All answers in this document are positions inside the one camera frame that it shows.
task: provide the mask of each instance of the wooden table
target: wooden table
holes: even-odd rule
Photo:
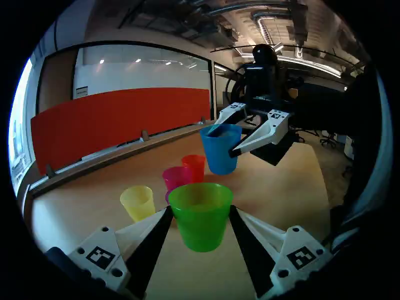
[[[66,254],[95,229],[119,230],[132,223],[120,204],[120,194],[133,185],[153,190],[156,211],[166,206],[163,170],[179,166],[189,154],[203,155],[198,133],[121,160],[36,198],[32,229],[39,247]],[[286,230],[304,227],[321,240],[330,230],[324,179],[311,146],[294,143],[277,166],[245,153],[237,169],[218,176],[206,166],[205,181],[229,187],[233,204]],[[232,227],[212,252],[196,253],[182,242],[175,222],[165,239],[147,288],[147,299],[254,299],[254,288]]]

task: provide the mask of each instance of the purple plastic cup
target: purple plastic cup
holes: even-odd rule
[[[193,182],[192,170],[186,166],[170,167],[162,173],[162,178],[168,191]]]

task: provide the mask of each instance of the floor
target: floor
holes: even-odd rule
[[[299,135],[315,151],[323,179],[325,180],[330,206],[335,207],[342,204],[343,196],[346,194],[350,180],[350,175],[347,174],[343,178],[342,172],[346,166],[351,164],[343,153],[345,145],[336,143],[336,148],[332,149],[329,145],[321,146],[320,137],[302,131],[299,132]]]

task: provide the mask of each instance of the red plastic cup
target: red plastic cup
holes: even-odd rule
[[[182,158],[182,165],[191,169],[194,183],[202,183],[204,181],[204,166],[206,158],[202,155],[187,155]]]
[[[193,182],[192,177],[192,170],[185,166],[170,167],[162,173],[168,191],[191,184]]]

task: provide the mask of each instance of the red partition wall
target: red partition wall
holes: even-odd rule
[[[208,89],[158,87],[99,93],[64,102],[31,119],[41,174],[140,138],[210,118]]]

